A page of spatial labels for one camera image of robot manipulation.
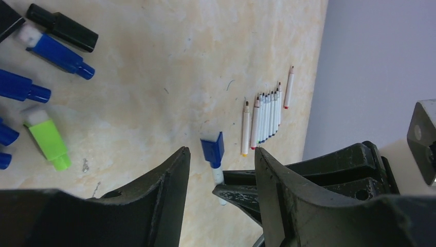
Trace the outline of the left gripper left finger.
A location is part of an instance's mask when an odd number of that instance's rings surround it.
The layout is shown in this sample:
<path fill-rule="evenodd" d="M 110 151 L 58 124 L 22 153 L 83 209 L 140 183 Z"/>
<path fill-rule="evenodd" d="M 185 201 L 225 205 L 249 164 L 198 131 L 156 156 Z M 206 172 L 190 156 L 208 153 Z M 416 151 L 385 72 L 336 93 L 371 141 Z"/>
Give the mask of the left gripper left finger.
<path fill-rule="evenodd" d="M 178 246 L 190 171 L 181 147 L 100 198 L 58 189 L 1 191 L 1 246 Z"/>

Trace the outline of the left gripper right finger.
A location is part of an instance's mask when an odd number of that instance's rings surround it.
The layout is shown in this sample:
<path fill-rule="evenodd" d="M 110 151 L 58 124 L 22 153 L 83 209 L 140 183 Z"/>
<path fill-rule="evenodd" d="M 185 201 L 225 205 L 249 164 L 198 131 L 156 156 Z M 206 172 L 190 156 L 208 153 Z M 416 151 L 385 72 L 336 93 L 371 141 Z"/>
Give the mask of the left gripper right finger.
<path fill-rule="evenodd" d="M 352 199 L 255 150 L 266 246 L 435 246 L 435 196 Z"/>

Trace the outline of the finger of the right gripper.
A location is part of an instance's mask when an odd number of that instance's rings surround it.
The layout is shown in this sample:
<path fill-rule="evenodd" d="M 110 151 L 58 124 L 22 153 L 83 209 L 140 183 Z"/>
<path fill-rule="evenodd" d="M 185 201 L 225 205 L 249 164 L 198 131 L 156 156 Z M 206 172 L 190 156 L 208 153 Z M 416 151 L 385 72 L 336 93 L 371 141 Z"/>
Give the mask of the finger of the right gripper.
<path fill-rule="evenodd" d="M 370 195 L 399 193 L 388 160 L 370 141 L 285 167 L 342 195 L 354 195 L 364 189 Z"/>
<path fill-rule="evenodd" d="M 259 196 L 256 186 L 216 185 L 212 193 L 239 208 L 258 225 L 262 225 Z"/>

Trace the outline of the green pen cap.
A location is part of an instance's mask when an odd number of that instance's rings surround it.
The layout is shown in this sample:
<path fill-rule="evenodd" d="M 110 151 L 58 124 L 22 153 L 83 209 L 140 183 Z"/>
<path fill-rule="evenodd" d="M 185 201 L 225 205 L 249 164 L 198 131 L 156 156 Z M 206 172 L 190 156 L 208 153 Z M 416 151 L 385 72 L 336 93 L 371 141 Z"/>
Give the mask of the green pen cap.
<path fill-rule="evenodd" d="M 48 112 L 41 107 L 30 107 L 22 111 L 24 126 L 29 130 L 40 151 L 52 163 L 56 171 L 71 166 L 68 149 Z"/>

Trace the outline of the red cap marker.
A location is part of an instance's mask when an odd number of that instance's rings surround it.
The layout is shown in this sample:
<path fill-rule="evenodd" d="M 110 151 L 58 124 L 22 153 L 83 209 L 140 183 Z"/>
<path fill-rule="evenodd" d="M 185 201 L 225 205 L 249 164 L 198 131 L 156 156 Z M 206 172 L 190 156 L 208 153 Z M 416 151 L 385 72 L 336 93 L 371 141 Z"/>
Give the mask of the red cap marker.
<path fill-rule="evenodd" d="M 251 140 L 250 147 L 254 150 L 258 143 L 258 119 L 259 119 L 259 109 L 260 109 L 260 99 L 259 96 L 255 99 L 255 104 L 253 108 L 253 117 L 252 117 L 252 129 L 251 129 Z"/>

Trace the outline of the red marker pen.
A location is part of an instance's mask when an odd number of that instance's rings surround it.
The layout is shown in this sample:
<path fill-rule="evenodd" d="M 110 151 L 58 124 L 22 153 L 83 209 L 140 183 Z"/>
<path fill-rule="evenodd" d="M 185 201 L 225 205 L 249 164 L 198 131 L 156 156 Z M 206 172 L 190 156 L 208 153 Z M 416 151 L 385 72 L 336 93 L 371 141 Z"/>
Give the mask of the red marker pen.
<path fill-rule="evenodd" d="M 278 101 L 278 126 L 281 125 L 281 108 L 282 108 L 282 87 L 281 82 L 277 86 L 277 101 Z"/>

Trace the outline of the yellow cap marker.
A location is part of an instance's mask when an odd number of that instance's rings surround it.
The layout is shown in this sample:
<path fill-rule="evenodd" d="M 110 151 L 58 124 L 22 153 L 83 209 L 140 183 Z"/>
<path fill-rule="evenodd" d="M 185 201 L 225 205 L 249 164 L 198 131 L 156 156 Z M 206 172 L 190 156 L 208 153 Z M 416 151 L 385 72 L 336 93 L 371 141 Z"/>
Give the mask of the yellow cap marker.
<path fill-rule="evenodd" d="M 249 102 L 245 101 L 243 109 L 243 127 L 242 127 L 242 144 L 241 144 L 241 155 L 246 157 L 248 155 L 249 149 L 249 135 L 250 135 L 250 109 Z"/>

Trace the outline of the green cap marker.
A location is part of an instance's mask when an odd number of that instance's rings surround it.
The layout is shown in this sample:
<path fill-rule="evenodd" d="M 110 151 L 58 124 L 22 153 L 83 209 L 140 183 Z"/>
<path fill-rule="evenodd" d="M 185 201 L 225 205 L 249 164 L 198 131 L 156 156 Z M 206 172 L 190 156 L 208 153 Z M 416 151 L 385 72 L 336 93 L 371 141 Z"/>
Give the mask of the green cap marker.
<path fill-rule="evenodd" d="M 258 143 L 260 144 L 263 140 L 262 132 L 263 132 L 263 110 L 264 110 L 264 96 L 263 94 L 259 94 L 259 119 L 258 119 Z"/>

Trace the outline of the blue pen cap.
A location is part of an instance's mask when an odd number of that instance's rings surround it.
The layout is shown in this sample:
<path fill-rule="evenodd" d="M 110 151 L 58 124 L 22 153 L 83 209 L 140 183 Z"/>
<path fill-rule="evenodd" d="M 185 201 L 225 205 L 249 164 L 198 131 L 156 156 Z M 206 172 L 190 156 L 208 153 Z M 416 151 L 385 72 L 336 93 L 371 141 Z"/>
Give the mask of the blue pen cap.
<path fill-rule="evenodd" d="M 80 55 L 31 25 L 23 25 L 17 33 L 17 38 L 27 51 L 70 74 L 76 74 L 86 80 L 95 74 L 95 69 L 85 63 Z"/>
<path fill-rule="evenodd" d="M 1 96 L 18 101 L 30 99 L 47 103 L 51 97 L 51 90 L 33 84 L 29 78 L 1 69 Z"/>
<path fill-rule="evenodd" d="M 5 170 L 9 167 L 12 160 L 12 155 L 8 153 L 0 153 L 0 170 Z"/>
<path fill-rule="evenodd" d="M 8 146 L 14 143 L 19 135 L 20 134 L 16 130 L 7 126 L 1 118 L 1 145 Z"/>

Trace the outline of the black pen cap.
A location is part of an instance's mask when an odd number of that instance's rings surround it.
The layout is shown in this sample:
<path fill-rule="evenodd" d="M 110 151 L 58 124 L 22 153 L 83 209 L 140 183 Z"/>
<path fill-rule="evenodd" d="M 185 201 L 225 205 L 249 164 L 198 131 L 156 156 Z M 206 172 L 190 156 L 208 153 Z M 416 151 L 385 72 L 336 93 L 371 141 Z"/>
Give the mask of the black pen cap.
<path fill-rule="evenodd" d="M 47 33 L 80 50 L 93 52 L 95 49 L 99 35 L 60 12 L 52 13 L 36 4 L 31 4 L 26 12 L 26 18 L 46 28 Z"/>
<path fill-rule="evenodd" d="M 15 31 L 17 31 L 25 23 L 25 19 L 4 1 L 1 1 L 0 18 L 0 42 L 5 40 Z"/>

